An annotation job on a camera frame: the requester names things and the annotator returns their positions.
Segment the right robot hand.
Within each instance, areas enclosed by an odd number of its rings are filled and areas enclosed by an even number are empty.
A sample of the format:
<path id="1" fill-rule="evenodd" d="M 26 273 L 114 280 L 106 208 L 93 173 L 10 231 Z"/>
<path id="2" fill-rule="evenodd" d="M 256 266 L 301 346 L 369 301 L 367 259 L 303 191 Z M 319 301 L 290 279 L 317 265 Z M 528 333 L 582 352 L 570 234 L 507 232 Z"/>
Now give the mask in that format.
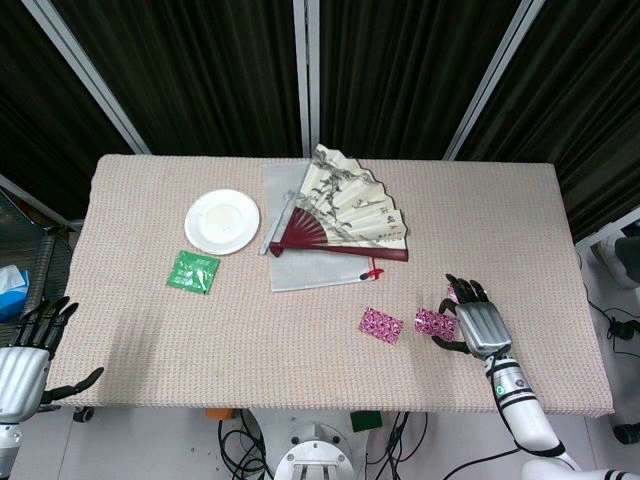
<path id="1" fill-rule="evenodd" d="M 463 341 L 447 341 L 438 336 L 432 336 L 432 341 L 442 349 L 470 354 L 480 360 L 506 356 L 512 347 L 512 337 L 485 288 L 476 280 L 467 281 L 451 274 L 445 277 L 456 300 L 443 299 L 438 312 L 455 315 Z"/>

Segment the pink patterned packet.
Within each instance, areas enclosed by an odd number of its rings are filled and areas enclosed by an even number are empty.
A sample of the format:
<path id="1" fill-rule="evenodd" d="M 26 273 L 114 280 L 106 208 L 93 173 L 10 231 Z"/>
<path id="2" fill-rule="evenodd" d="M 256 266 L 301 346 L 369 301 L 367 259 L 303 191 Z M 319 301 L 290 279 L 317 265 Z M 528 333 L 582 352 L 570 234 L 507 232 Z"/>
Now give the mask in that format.
<path id="1" fill-rule="evenodd" d="M 368 307 L 365 309 L 359 330 L 384 343 L 395 345 L 404 328 L 404 323 L 395 317 Z"/>
<path id="2" fill-rule="evenodd" d="M 428 336 L 435 336 L 445 341 L 453 341 L 457 319 L 436 311 L 419 308 L 414 320 L 415 330 Z"/>

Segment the green block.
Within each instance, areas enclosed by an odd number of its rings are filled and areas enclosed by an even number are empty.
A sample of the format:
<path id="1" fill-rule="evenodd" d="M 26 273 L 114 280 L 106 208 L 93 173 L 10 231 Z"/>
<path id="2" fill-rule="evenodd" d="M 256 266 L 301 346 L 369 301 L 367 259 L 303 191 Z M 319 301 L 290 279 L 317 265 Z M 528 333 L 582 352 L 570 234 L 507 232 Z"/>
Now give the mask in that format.
<path id="1" fill-rule="evenodd" d="M 378 410 L 360 410 L 350 413 L 354 433 L 378 429 L 383 426 L 383 417 Z"/>

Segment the beige woven tablecloth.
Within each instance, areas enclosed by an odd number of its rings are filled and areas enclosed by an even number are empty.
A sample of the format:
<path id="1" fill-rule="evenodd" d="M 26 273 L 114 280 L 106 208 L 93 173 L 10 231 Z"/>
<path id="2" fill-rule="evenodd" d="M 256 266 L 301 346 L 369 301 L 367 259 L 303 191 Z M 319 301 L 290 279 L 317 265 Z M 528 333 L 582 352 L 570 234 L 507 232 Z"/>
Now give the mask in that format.
<path id="1" fill-rule="evenodd" d="M 446 274 L 478 281 L 544 409 L 613 409 L 578 259 L 549 164 L 369 160 L 409 229 L 407 262 L 373 282 L 275 293 L 252 242 L 222 258 L 207 295 L 166 285 L 190 245 L 184 219 L 202 194 L 236 189 L 265 204 L 261 159 L 106 155 L 72 256 L 79 304 L 49 376 L 72 405 L 282 407 L 488 412 L 484 368 L 413 326 Z M 401 320 L 395 345 L 359 330 L 366 308 Z"/>

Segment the paper folding fan, maroon ribs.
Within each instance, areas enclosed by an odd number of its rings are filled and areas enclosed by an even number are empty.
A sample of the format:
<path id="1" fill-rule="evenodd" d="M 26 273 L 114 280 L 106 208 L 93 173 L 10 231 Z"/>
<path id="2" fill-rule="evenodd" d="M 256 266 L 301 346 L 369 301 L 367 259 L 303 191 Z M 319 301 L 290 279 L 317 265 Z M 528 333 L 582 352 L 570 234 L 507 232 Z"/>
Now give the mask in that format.
<path id="1" fill-rule="evenodd" d="M 284 231 L 269 245 L 406 262 L 403 214 L 371 170 L 341 151 L 316 146 Z"/>

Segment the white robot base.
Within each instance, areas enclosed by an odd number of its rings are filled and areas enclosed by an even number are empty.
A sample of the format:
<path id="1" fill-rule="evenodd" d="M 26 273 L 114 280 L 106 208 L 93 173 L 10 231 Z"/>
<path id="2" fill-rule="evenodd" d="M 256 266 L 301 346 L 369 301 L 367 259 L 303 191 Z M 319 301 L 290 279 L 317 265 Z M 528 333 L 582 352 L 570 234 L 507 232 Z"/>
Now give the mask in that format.
<path id="1" fill-rule="evenodd" d="M 345 410 L 277 411 L 263 430 L 273 480 L 359 480 L 369 433 Z"/>

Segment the grey cloth sheet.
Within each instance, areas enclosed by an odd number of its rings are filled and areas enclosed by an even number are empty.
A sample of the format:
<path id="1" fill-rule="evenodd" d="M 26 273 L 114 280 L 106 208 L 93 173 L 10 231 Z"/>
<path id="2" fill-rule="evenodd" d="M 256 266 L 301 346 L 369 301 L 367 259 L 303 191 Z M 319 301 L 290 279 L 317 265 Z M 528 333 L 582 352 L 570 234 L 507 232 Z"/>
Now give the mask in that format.
<path id="1" fill-rule="evenodd" d="M 289 190 L 296 194 L 306 174 L 307 160 L 273 163 L 263 166 L 263 186 L 266 201 L 266 228 L 269 229 Z M 277 241 L 293 213 L 294 200 L 289 203 L 272 241 Z M 267 255 L 271 287 L 274 292 L 304 290 L 350 283 L 366 283 L 377 279 L 370 258 L 326 251 L 289 249 L 280 256 Z"/>

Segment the green tea packet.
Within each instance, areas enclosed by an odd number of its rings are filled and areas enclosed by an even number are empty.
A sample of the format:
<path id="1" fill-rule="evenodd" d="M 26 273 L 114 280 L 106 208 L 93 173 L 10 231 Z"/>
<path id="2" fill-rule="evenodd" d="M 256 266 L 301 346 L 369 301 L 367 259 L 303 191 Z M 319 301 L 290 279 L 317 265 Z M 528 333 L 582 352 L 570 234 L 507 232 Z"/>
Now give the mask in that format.
<path id="1" fill-rule="evenodd" d="M 173 264 L 166 285 L 180 290 L 207 295 L 217 274 L 220 260 L 181 250 Z"/>

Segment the white paper plate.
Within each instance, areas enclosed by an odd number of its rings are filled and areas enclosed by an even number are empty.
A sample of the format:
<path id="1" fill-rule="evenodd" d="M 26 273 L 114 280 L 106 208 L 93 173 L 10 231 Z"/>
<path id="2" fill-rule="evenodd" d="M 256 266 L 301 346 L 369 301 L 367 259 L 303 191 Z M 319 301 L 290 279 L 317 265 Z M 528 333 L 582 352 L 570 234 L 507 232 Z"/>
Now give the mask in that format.
<path id="1" fill-rule="evenodd" d="M 229 255 L 246 247 L 260 226 L 256 202 L 233 189 L 218 189 L 199 197 L 188 209 L 184 231 L 197 249 Z"/>

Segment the black curtain panel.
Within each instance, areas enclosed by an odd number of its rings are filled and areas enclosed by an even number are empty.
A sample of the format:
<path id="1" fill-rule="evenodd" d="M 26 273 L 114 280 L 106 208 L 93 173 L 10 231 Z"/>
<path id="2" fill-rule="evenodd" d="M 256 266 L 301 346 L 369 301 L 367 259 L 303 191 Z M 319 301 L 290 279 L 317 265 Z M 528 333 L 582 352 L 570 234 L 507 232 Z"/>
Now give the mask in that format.
<path id="1" fill-rule="evenodd" d="M 152 153 L 302 154 L 292 0 L 53 0 Z"/>
<path id="2" fill-rule="evenodd" d="M 574 240 L 640 206 L 640 0 L 546 0 L 459 154 L 549 163 Z"/>
<path id="3" fill-rule="evenodd" d="M 519 3 L 321 0 L 321 143 L 443 158 Z"/>
<path id="4" fill-rule="evenodd" d="M 131 149 L 21 0 L 0 0 L 0 175 L 68 220 L 105 154 Z"/>

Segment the blue tissue box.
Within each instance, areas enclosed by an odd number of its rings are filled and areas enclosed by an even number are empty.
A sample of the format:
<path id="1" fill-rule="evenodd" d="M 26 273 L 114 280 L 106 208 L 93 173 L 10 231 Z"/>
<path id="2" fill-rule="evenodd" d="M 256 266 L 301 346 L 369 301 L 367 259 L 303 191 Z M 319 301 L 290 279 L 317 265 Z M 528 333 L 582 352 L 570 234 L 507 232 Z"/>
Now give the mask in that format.
<path id="1" fill-rule="evenodd" d="M 0 268 L 0 323 L 19 315 L 26 303 L 29 290 L 29 272 L 16 265 Z"/>

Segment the grey metal partition post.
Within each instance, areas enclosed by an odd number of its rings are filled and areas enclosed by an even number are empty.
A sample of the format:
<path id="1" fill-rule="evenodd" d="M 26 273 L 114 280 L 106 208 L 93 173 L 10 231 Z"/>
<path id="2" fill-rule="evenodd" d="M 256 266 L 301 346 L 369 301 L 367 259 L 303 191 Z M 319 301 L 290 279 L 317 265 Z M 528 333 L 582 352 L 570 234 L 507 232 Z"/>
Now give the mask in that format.
<path id="1" fill-rule="evenodd" d="M 521 43 L 537 19 L 546 0 L 520 0 L 459 125 L 447 146 L 443 159 L 454 161 L 472 133 L 480 115 L 513 60 Z"/>
<path id="2" fill-rule="evenodd" d="M 129 116 L 51 0 L 21 0 L 74 74 L 135 154 L 151 154 Z"/>
<path id="3" fill-rule="evenodd" d="M 0 174 L 0 187 L 8 190 L 11 194 L 17 196 L 22 201 L 26 202 L 29 206 L 34 207 L 38 212 L 42 213 L 49 219 L 55 221 L 57 224 L 64 225 L 73 231 L 80 232 L 84 224 L 83 219 L 67 220 L 53 209 L 46 206 L 40 200 L 28 193 L 26 190 L 19 187 L 17 184 L 9 180 L 7 177 Z"/>
<path id="4" fill-rule="evenodd" d="M 320 0 L 292 0 L 292 7 L 302 151 L 310 158 L 320 142 Z"/>
<path id="5" fill-rule="evenodd" d="M 606 239 L 616 231 L 622 230 L 624 227 L 638 220 L 640 220 L 640 205 L 638 205 L 636 208 L 626 213 L 619 219 L 607 223 L 599 230 L 591 233 L 590 235 L 577 242 L 575 244 L 575 249 L 579 252 L 585 249 L 589 249 L 592 245 L 595 245 L 596 243 L 600 242 L 603 239 Z"/>

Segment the white machine housing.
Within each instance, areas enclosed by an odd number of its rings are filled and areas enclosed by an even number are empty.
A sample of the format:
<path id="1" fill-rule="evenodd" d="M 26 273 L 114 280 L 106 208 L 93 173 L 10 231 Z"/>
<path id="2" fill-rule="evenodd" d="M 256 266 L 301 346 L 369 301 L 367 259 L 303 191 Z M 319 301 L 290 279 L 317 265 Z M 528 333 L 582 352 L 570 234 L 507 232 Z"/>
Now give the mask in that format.
<path id="1" fill-rule="evenodd" d="M 640 288 L 640 219 L 613 231 L 591 251 L 621 288 Z"/>

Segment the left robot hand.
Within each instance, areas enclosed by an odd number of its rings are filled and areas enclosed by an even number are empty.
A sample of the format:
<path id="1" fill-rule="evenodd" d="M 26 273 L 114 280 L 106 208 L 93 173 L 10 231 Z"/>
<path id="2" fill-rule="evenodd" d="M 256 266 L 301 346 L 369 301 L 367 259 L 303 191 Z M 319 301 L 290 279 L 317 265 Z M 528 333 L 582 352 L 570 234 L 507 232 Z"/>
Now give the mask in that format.
<path id="1" fill-rule="evenodd" d="M 89 389 L 103 374 L 98 367 L 74 385 L 46 388 L 52 361 L 78 307 L 67 296 L 45 300 L 21 317 L 8 343 L 0 346 L 0 425 L 23 423 L 41 406 Z"/>

